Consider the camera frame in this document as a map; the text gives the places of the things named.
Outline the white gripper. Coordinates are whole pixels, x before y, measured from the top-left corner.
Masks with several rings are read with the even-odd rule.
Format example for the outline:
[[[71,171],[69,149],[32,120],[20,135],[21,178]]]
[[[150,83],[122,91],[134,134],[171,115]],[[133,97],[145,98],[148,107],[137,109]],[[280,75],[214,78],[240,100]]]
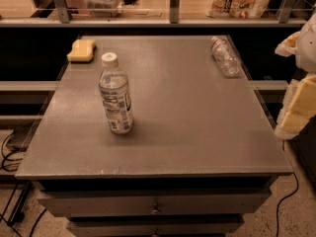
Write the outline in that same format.
[[[300,32],[283,40],[275,54],[295,55],[296,66],[308,73],[316,72],[316,14],[306,22]],[[308,74],[300,81],[292,79],[286,88],[282,108],[276,119],[275,135],[289,140],[316,116],[316,75]]]

